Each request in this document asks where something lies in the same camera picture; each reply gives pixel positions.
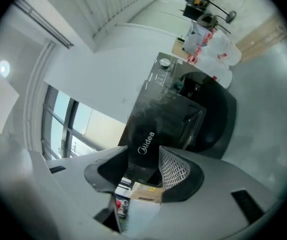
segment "black object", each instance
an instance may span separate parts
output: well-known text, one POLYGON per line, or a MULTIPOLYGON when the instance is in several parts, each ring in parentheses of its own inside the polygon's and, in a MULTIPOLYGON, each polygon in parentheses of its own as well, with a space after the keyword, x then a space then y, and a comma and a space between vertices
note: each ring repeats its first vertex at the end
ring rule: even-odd
POLYGON ((139 200, 144 200, 144 201, 155 201, 155 199, 152 198, 146 198, 146 197, 138 197, 139 200))
POLYGON ((127 147, 120 147, 84 169, 85 180, 98 192, 113 194, 128 168, 127 147))
POLYGON ((250 224, 254 223, 264 215, 263 210, 261 210, 246 190, 232 192, 231 195, 250 224))
POLYGON ((197 19, 203 15, 206 12, 206 8, 200 7, 200 6, 193 6, 189 3, 186 4, 183 16, 192 19, 194 21, 197 21, 197 19))
POLYGON ((217 29, 216 27, 220 26, 225 31, 227 31, 229 34, 231 34, 231 32, 228 29, 226 29, 225 27, 223 27, 222 25, 218 23, 218 18, 225 20, 223 17, 219 15, 213 15, 211 13, 204 13, 203 15, 198 17, 196 21, 197 21, 197 24, 208 29, 209 31, 212 31, 213 28, 217 29))
POLYGON ((225 22, 230 24, 235 19, 236 16, 237 13, 234 10, 232 10, 231 12, 228 13, 227 17, 225 18, 225 22))
POLYGON ((230 24, 234 19, 235 17, 237 16, 237 13, 236 11, 231 11, 229 13, 227 13, 225 10, 223 10, 222 8, 220 8, 218 5, 216 5, 215 3, 213 3, 212 1, 210 0, 205 0, 207 3, 213 5, 214 7, 218 8, 220 11, 222 11, 224 14, 226 14, 226 19, 225 19, 225 22, 230 24))
POLYGON ((63 171, 65 170, 66 168, 63 167, 63 166, 57 166, 57 167, 54 167, 54 168, 50 168, 49 171, 51 172, 51 174, 55 174, 55 173, 58 173, 60 171, 63 171))
POLYGON ((108 207, 96 214, 94 219, 113 231, 118 233, 122 232, 116 206, 116 197, 114 194, 111 196, 108 207))
POLYGON ((236 99, 196 67, 159 53, 142 86, 119 146, 128 146, 131 181, 158 187, 159 146, 221 159, 236 118, 236 99), (168 59, 167 70, 159 61, 168 59))
POLYGON ((185 164, 189 168, 188 175, 183 181, 162 193, 162 203, 181 202, 187 200, 202 186, 205 178, 203 170, 196 163, 177 155, 164 146, 160 146, 160 152, 166 152, 174 160, 185 164))

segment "white plastic bag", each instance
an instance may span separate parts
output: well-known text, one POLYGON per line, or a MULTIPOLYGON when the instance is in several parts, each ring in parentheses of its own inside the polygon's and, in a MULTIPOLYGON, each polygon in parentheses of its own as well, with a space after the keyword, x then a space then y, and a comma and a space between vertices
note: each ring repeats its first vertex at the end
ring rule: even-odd
POLYGON ((204 45, 205 38, 210 34, 211 32, 208 29, 192 22, 190 29, 185 37, 182 49, 185 52, 193 55, 198 49, 198 46, 204 45))
POLYGON ((228 66, 220 63, 216 56, 211 56, 204 47, 199 47, 195 55, 188 57, 188 63, 194 65, 197 69, 206 73, 217 82, 223 78, 228 66))
POLYGON ((230 42, 229 38, 220 29, 212 35, 207 46, 228 66, 236 65, 242 58, 240 50, 230 42))

